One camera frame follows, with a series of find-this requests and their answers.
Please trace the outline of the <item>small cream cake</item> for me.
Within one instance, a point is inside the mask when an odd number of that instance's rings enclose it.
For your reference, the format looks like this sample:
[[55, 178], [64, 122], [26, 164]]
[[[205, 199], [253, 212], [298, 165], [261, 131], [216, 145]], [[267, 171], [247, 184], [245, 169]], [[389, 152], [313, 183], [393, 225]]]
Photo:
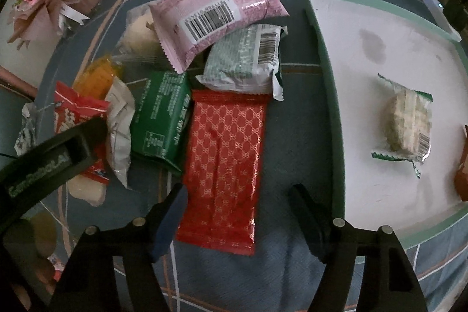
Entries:
[[77, 175], [67, 182], [67, 189], [72, 197], [84, 200], [93, 207], [104, 203], [106, 188], [106, 185], [83, 175]]

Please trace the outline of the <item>red patterned packet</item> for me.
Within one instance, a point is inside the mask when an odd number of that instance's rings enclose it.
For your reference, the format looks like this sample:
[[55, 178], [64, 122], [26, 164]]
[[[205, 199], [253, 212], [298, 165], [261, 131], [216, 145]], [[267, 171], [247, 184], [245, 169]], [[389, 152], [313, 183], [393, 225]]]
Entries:
[[177, 240], [251, 256], [269, 94], [195, 90]]

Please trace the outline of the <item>orange soft bread packet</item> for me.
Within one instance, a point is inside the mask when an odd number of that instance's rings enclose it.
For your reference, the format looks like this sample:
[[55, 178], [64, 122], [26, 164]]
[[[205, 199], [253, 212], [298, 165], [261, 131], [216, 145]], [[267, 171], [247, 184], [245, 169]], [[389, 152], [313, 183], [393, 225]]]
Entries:
[[80, 96], [104, 100], [115, 77], [121, 77], [124, 67], [112, 60], [111, 55], [96, 59], [84, 69], [72, 86]]

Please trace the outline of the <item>white grey snack packet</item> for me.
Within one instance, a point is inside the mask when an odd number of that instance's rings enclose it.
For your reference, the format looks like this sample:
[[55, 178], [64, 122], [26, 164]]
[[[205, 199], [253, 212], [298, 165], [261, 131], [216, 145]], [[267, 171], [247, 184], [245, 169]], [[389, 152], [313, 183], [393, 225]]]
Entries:
[[108, 138], [106, 158], [117, 180], [128, 188], [128, 171], [131, 164], [132, 138], [130, 126], [135, 113], [135, 99], [128, 86], [119, 77], [113, 78], [105, 100]]

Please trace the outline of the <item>dark green snack packet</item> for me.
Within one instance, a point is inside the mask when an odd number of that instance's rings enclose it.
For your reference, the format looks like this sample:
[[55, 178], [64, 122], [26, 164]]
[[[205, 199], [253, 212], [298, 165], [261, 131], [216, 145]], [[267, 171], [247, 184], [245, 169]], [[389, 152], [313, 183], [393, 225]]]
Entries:
[[178, 146], [188, 119], [190, 101], [190, 83], [186, 74], [150, 73], [130, 127], [133, 152], [155, 159], [176, 173], [182, 172], [177, 159]]

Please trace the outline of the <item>dark red wafer packet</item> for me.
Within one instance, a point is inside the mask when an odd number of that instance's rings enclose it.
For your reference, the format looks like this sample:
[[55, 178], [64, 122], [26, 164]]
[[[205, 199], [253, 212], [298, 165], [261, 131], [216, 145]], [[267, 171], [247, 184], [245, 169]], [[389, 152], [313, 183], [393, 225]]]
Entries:
[[[468, 126], [464, 126], [468, 135]], [[463, 202], [468, 201], [468, 136], [465, 138], [462, 155], [454, 178], [455, 190]]]

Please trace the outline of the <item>green edged round cake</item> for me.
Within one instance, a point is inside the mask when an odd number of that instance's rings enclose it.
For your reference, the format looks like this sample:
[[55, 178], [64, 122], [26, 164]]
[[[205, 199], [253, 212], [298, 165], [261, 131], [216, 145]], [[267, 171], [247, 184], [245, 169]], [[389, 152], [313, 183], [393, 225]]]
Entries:
[[380, 161], [409, 162], [416, 177], [421, 178], [420, 167], [431, 153], [433, 96], [382, 74], [378, 80], [392, 95], [381, 113], [380, 145], [370, 155]]

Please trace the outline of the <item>pale green snack packet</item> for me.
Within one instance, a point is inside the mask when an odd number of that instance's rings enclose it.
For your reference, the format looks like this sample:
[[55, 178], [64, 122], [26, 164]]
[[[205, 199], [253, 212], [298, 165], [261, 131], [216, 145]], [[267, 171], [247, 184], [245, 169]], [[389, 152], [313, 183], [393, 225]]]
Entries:
[[210, 90], [270, 94], [284, 100], [279, 45], [286, 26], [257, 24], [227, 34], [211, 47], [197, 80]]

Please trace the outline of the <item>crumpled patterned paper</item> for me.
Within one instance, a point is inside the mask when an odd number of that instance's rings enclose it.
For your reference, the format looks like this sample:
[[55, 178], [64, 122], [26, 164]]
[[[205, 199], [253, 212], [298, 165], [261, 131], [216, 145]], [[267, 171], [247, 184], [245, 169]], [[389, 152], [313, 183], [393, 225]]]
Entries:
[[31, 102], [24, 104], [21, 110], [21, 129], [14, 144], [18, 157], [27, 153], [36, 145], [37, 107]]

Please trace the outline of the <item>blue plaid tablecloth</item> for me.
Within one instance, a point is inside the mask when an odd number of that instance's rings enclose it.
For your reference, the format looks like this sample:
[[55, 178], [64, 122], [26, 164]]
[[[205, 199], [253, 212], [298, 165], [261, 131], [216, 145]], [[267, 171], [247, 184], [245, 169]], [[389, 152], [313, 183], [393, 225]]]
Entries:
[[[40, 107], [52, 102], [57, 82], [72, 85], [78, 69], [85, 60], [90, 48], [88, 63], [117, 47], [117, 40], [124, 31], [127, 12], [150, 0], [103, 0], [94, 12], [91, 21], [78, 27], [69, 37], [59, 41], [57, 48], [44, 73], [40, 84], [37, 104]], [[413, 12], [427, 20], [432, 16], [423, 0], [381, 0]], [[233, 180], [246, 178], [248, 188], [234, 188], [233, 195], [227, 194], [227, 211], [215, 213], [211, 198], [194, 203], [189, 201], [188, 217], [184, 222], [192, 223], [191, 216], [200, 222], [202, 215], [192, 212], [208, 212], [210, 226], [230, 222], [231, 217], [241, 217], [246, 223], [247, 216], [254, 212], [254, 235], [247, 237], [247, 243], [255, 243], [253, 255], [232, 254], [220, 249], [202, 248], [177, 240], [175, 253], [167, 254], [156, 264], [156, 275], [163, 292], [171, 293], [171, 308], [176, 311], [176, 286], [181, 298], [180, 311], [302, 311], [318, 287], [324, 265], [310, 254], [304, 237], [299, 231], [287, 201], [287, 192], [293, 183], [302, 183], [313, 197], [318, 199], [322, 212], [330, 217], [338, 213], [342, 196], [334, 189], [334, 180], [339, 180], [339, 150], [332, 142], [335, 132], [335, 116], [332, 101], [328, 101], [326, 90], [329, 80], [325, 80], [324, 66], [318, 51], [318, 35], [306, 17], [304, 0], [282, 0], [290, 17], [272, 19], [273, 24], [288, 27], [289, 35], [281, 42], [282, 78], [285, 85], [285, 101], [270, 101], [263, 110], [263, 137], [258, 141], [254, 135], [253, 143], [261, 143], [260, 149], [250, 148], [240, 139], [247, 133], [256, 132], [259, 124], [241, 124], [237, 127], [231, 114], [227, 125], [222, 118], [202, 114], [201, 122], [209, 122], [209, 128], [217, 125], [227, 127], [227, 134], [213, 135], [202, 142], [208, 144], [208, 151], [196, 148], [205, 161], [196, 163], [195, 169], [208, 174], [211, 167], [209, 154], [215, 154], [215, 163], [222, 166], [228, 177], [228, 185]], [[130, 189], [126, 189], [113, 174], [110, 176], [104, 204], [90, 206], [86, 201], [69, 196], [66, 186], [59, 188], [41, 204], [52, 215], [58, 226], [56, 256], [64, 263], [78, 242], [85, 227], [91, 224], [103, 230], [124, 226], [130, 218], [142, 216], [150, 206], [161, 200], [169, 185], [168, 170], [157, 163], [157, 159], [132, 154], [128, 175]], [[257, 166], [255, 179], [259, 185], [248, 182], [242, 175], [240, 164]], [[412, 174], [409, 164], [401, 164], [398, 169], [405, 170], [407, 180], [417, 183], [412, 188], [404, 185], [392, 175], [389, 185], [376, 183], [369, 185], [369, 192], [378, 191], [376, 203], [390, 202], [390, 190], [396, 191], [397, 203], [392, 207], [390, 217], [402, 217], [404, 223], [434, 225], [429, 217], [436, 217], [429, 210], [429, 201], [442, 201], [436, 191], [453, 191], [443, 186], [442, 180], [432, 180], [429, 187], [426, 178]], [[435, 233], [423, 233], [422, 238], [411, 241], [405, 249], [411, 264], [415, 264], [416, 275], [420, 280], [429, 311], [436, 311], [442, 300], [467, 281], [467, 216], [454, 218], [437, 227]]]

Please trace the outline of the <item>clear wrapped white bun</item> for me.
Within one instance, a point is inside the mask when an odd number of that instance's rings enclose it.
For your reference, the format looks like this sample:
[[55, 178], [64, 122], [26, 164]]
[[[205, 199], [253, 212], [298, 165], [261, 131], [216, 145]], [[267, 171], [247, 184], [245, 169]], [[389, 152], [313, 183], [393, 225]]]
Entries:
[[126, 14], [125, 30], [117, 42], [117, 52], [140, 58], [166, 58], [152, 16], [150, 1], [130, 9]]

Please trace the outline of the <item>teal rimmed white tray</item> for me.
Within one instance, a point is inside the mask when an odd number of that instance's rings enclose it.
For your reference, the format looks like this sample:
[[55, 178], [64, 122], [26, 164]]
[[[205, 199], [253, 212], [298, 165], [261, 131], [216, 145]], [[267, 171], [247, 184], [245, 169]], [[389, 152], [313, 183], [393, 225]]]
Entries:
[[465, 143], [467, 56], [429, 20], [382, 0], [305, 0], [332, 124], [332, 210], [405, 248], [467, 216], [453, 179]]

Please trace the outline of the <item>pink snack packet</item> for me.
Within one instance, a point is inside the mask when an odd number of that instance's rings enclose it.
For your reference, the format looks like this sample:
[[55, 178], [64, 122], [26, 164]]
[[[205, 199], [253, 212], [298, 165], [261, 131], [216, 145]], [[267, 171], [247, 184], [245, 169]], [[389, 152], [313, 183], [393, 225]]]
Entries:
[[289, 15], [280, 0], [160, 0], [149, 8], [161, 47], [177, 74], [230, 32]]

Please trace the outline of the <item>white power strip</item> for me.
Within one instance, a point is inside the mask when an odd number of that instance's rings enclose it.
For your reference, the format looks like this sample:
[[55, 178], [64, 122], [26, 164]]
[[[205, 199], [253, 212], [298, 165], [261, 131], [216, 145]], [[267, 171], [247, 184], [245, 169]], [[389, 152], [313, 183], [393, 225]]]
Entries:
[[451, 39], [456, 42], [461, 42], [462, 37], [460, 36], [460, 33], [452, 27], [446, 16], [443, 14], [442, 4], [438, 0], [424, 0], [424, 4], [435, 19], [437, 26], [447, 32]]

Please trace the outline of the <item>black power adapter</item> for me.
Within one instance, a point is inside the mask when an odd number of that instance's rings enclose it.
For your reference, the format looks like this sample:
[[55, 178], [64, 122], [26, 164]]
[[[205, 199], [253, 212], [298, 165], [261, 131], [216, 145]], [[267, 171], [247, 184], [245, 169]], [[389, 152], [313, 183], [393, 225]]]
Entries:
[[464, 0], [448, 0], [443, 7], [443, 15], [458, 32], [467, 26], [467, 7]]

